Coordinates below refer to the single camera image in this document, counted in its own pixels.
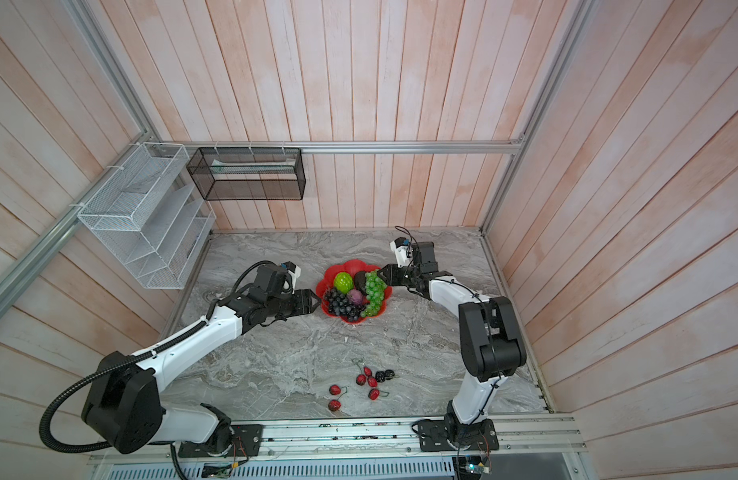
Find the green grape bunch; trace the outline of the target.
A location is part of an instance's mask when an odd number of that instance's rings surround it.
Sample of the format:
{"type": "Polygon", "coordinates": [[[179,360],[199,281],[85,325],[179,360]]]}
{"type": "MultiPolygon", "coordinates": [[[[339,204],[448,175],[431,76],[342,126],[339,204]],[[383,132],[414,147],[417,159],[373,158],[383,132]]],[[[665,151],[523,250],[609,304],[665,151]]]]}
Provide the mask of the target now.
{"type": "Polygon", "coordinates": [[[386,288],[387,284],[378,275],[377,270],[366,273],[365,291],[368,303],[361,312],[363,317],[373,317],[380,312],[385,301],[386,288]]]}

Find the dark avocado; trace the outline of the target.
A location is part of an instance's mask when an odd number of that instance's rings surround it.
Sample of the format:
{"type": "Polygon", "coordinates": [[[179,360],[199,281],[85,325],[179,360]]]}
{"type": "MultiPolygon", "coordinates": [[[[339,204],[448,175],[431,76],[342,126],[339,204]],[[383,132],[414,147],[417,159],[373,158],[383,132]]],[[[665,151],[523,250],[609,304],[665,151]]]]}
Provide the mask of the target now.
{"type": "Polygon", "coordinates": [[[366,292],[366,284],[367,284],[367,272],[366,271],[358,271],[353,276],[353,283],[354,288],[365,293],[366,292]]]}

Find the black grape bunch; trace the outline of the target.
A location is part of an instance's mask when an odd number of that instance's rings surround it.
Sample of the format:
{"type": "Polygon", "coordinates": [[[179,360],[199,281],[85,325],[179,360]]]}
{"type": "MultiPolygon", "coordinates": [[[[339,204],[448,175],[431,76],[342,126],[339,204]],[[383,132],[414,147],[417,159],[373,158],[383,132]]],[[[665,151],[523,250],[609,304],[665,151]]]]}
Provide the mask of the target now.
{"type": "Polygon", "coordinates": [[[347,323],[358,323],[363,319],[361,312],[364,310],[366,304],[357,306],[353,305],[348,299],[346,294],[342,294],[335,288],[328,289],[324,296],[326,311],[329,315],[340,317],[347,323]]]}

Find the purple fig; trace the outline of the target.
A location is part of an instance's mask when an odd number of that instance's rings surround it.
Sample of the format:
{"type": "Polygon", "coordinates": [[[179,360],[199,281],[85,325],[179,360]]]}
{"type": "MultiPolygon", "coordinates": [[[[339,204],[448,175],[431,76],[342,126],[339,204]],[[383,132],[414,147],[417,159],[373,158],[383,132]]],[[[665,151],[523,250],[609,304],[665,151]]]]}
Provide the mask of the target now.
{"type": "Polygon", "coordinates": [[[361,306],[367,302],[365,295],[358,289],[350,290],[346,296],[353,305],[361,306]]]}

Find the green custard apple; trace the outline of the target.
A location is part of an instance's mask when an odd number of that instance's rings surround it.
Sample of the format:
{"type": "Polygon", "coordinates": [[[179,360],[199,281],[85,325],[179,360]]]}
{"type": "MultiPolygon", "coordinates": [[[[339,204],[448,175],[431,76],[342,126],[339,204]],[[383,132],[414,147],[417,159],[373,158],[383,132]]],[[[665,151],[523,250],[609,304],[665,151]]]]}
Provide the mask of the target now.
{"type": "Polygon", "coordinates": [[[348,294],[354,289],[353,276],[348,272],[339,272],[333,280],[333,287],[342,294],[348,294]]]}

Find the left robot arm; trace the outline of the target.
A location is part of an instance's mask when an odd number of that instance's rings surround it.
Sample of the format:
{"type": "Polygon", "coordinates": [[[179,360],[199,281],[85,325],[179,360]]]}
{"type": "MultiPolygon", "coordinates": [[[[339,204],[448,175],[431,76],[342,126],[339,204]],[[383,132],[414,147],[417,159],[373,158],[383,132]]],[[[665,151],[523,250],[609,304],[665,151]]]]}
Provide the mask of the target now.
{"type": "Polygon", "coordinates": [[[217,348],[249,333],[314,313],[320,299],[311,289],[296,286],[301,274],[291,262],[259,261],[247,270],[251,283],[238,278],[226,296],[213,300],[207,313],[165,340],[131,355],[114,352],[97,370],[60,393],[39,422],[39,437],[49,449],[69,454],[113,448],[130,454],[151,444],[191,443],[211,456],[232,448],[234,430],[228,415],[202,404],[167,407],[162,392],[184,371],[217,348]],[[100,441],[70,444],[52,432],[59,408],[81,390],[88,396],[82,419],[100,441]]]}

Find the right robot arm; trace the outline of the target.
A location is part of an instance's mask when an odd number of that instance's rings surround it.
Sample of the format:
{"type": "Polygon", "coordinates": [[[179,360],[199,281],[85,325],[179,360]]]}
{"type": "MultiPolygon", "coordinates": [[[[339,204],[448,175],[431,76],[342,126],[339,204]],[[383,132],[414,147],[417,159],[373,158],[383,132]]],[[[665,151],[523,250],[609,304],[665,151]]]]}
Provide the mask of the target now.
{"type": "Polygon", "coordinates": [[[432,242],[399,237],[390,246],[396,262],[380,269],[379,277],[444,307],[459,322],[466,374],[440,424],[452,445],[470,445],[487,435],[497,390],[527,361],[513,304],[505,296],[479,293],[441,270],[432,242]]]}

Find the red flower-shaped fruit bowl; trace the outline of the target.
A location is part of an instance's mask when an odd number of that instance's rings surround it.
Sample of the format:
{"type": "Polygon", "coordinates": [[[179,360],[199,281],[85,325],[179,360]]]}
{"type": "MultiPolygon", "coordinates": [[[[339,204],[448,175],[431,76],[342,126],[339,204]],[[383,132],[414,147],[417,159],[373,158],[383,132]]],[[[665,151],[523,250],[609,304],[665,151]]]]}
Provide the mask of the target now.
{"type": "Polygon", "coordinates": [[[392,288],[379,277],[379,270],[357,259],[329,267],[316,289],[323,312],[349,324],[383,314],[392,288]]]}

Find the red cherry cluster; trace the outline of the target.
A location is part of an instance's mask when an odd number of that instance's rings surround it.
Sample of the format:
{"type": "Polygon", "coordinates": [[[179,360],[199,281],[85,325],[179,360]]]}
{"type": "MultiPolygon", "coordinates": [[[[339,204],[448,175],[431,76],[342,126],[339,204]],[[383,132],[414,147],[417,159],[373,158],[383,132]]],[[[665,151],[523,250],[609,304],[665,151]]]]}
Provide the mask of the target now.
{"type": "Polygon", "coordinates": [[[389,396],[389,393],[387,391],[381,390],[379,388],[381,383],[378,383],[374,378],[375,372],[378,370],[372,370],[365,364],[362,359],[354,359],[353,363],[360,370],[360,373],[356,377],[355,383],[358,386],[368,386],[370,388],[368,398],[371,401],[376,401],[380,398],[389,396]]]}

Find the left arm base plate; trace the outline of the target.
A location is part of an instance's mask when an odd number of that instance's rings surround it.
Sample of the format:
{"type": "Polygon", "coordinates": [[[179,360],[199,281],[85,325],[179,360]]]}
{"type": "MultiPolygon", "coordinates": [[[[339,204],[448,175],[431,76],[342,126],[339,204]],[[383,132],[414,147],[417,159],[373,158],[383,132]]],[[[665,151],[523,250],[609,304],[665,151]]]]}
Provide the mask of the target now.
{"type": "Polygon", "coordinates": [[[233,424],[219,426],[204,443],[182,442],[178,449],[181,458],[240,457],[259,455],[263,440],[262,424],[233,424]]]}

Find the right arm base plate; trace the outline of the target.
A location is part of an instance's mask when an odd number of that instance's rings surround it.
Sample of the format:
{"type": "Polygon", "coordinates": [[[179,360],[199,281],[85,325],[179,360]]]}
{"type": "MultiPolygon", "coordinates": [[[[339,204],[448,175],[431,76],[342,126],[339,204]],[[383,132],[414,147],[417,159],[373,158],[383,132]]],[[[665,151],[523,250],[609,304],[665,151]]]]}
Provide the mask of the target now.
{"type": "Polygon", "coordinates": [[[460,423],[455,417],[443,420],[422,419],[412,425],[423,452],[497,451],[500,448],[494,423],[485,419],[474,424],[460,423]]]}

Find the aluminium frame bar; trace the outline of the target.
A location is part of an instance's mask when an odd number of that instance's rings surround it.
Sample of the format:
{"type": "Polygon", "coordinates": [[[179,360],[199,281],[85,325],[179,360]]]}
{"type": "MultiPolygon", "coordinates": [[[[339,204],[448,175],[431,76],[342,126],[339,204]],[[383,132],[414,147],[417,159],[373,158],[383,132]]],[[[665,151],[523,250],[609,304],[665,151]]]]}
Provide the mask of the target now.
{"type": "Polygon", "coordinates": [[[521,141],[245,141],[181,142],[188,150],[197,148],[299,149],[302,154],[516,154],[521,141]]]}

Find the aluminium mounting rail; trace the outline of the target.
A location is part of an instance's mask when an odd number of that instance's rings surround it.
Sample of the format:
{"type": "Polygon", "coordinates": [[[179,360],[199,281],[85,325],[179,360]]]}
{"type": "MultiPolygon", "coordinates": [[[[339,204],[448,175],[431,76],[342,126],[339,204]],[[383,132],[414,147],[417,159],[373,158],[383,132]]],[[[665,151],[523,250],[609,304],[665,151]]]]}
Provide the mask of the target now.
{"type": "Polygon", "coordinates": [[[231,459],[253,461],[331,460],[346,458],[422,457],[586,452],[573,416],[526,412],[494,415],[492,426],[463,447],[431,438],[416,424],[418,417],[272,420],[259,434],[244,434],[228,450],[231,459]]]}

